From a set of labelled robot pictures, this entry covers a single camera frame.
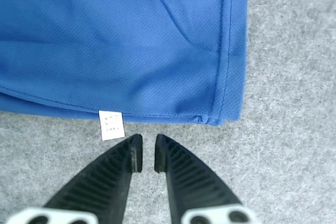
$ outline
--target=blue shirt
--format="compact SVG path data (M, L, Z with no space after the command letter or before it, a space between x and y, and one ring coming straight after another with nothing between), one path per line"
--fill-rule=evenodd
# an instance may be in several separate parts
M0 0L0 110L239 118L247 0Z

